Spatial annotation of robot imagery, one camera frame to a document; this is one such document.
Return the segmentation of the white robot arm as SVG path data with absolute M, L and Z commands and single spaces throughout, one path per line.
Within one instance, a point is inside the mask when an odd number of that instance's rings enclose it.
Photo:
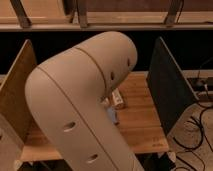
M 104 32 L 44 61 L 29 75 L 30 112 L 73 171 L 144 171 L 102 105 L 136 62 L 129 37 Z

